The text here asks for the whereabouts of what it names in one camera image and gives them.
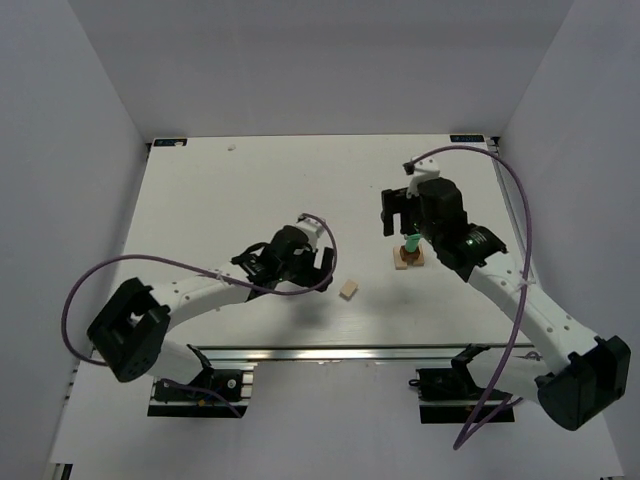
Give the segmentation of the brown wooden block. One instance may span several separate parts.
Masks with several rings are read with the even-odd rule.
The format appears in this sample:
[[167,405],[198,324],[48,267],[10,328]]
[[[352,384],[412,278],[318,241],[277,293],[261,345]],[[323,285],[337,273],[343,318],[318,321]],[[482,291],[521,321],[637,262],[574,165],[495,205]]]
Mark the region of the brown wooden block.
[[422,266],[424,264],[424,255],[421,250],[417,249],[414,252],[407,253],[404,261],[409,265]]

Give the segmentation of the green wooden cylinder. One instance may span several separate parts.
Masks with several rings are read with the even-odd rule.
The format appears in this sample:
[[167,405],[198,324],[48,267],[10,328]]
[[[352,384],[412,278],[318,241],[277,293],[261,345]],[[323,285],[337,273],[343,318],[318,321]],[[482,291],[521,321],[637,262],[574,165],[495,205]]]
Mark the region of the green wooden cylinder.
[[409,254],[413,254],[419,248],[420,240],[420,234],[406,235],[404,244],[405,251]]

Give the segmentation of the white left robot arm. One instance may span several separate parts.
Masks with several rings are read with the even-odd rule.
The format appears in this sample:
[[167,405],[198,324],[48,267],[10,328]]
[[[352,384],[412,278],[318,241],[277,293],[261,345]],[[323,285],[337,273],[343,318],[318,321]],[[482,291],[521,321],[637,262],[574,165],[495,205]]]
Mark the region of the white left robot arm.
[[325,232],[305,218],[209,272],[161,285],[130,278],[115,290],[87,336],[119,382],[150,375],[204,395],[214,388],[213,366],[200,349],[175,343],[168,333],[223,307],[277,295],[281,283],[293,284],[293,295],[325,291],[337,264],[334,245],[318,247]]

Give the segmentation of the blue table corner label left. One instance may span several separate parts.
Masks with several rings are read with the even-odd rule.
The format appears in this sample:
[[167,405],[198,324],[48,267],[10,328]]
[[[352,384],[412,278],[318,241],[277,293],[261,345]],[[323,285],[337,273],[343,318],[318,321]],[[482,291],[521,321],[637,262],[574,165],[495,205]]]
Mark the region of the blue table corner label left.
[[168,138],[168,139],[155,139],[152,146],[154,148],[161,147],[184,147],[188,140],[186,138]]

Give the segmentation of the small light wood block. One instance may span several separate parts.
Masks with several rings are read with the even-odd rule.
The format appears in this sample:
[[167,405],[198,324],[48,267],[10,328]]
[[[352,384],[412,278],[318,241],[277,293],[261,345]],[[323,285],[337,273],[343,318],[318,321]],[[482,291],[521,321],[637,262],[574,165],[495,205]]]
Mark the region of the small light wood block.
[[351,300],[357,292],[359,284],[351,279],[347,280],[340,288],[339,295],[345,300]]

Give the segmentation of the blue table corner label right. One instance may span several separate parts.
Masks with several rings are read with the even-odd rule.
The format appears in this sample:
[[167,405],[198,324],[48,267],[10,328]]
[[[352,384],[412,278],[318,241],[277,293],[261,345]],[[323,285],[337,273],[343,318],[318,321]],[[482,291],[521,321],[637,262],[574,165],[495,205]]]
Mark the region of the blue table corner label right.
[[481,134],[450,134],[449,139],[452,143],[484,143],[484,136]]

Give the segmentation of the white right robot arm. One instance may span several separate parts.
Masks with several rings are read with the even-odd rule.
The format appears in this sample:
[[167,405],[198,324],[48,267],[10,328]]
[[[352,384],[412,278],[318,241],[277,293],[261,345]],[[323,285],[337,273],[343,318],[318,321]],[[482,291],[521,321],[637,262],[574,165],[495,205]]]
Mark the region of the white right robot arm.
[[381,193],[383,233],[420,234],[442,265],[493,302],[531,341],[539,363],[510,358],[495,387],[538,403],[575,431],[625,393],[631,350],[603,339],[536,285],[526,284],[505,243],[469,222],[455,183],[444,178]]

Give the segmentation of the blue table corner label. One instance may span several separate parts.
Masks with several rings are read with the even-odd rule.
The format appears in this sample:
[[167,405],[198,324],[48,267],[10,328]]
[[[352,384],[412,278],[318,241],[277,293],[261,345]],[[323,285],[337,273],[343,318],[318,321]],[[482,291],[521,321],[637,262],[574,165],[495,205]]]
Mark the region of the blue table corner label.
[[452,143],[484,143],[484,136],[481,134],[450,134],[449,139]]
[[186,138],[168,138],[168,139],[155,139],[152,146],[154,148],[161,147],[184,147],[188,140]]

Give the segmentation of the aluminium table edge rail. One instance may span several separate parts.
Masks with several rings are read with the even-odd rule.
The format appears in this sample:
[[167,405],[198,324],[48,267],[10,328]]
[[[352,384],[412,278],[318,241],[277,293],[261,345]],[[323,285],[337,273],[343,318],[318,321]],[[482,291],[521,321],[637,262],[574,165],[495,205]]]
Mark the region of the aluminium table edge rail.
[[220,347],[198,346],[211,362],[338,362],[338,361],[406,361],[426,362],[455,357],[465,344],[383,347]]

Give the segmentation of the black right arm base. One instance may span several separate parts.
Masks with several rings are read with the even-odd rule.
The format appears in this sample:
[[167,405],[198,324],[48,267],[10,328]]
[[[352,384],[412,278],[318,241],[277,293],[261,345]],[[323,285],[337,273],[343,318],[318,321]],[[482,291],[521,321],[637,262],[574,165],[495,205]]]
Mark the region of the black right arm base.
[[417,369],[408,385],[418,396],[424,425],[462,426],[483,393],[467,385],[450,367]]

